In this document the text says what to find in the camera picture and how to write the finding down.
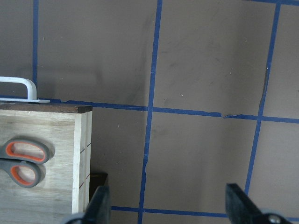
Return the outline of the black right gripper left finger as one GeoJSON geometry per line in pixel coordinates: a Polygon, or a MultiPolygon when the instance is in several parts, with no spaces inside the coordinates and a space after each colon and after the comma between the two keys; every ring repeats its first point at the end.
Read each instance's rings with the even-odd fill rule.
{"type": "Polygon", "coordinates": [[[111,214],[110,188],[99,186],[84,215],[85,224],[109,224],[111,214]]]}

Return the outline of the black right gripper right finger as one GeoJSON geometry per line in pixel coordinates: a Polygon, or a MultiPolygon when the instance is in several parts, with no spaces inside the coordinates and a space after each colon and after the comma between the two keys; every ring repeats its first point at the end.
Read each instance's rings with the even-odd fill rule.
{"type": "Polygon", "coordinates": [[[253,224],[263,215],[236,183],[226,184],[225,211],[232,224],[253,224]]]}

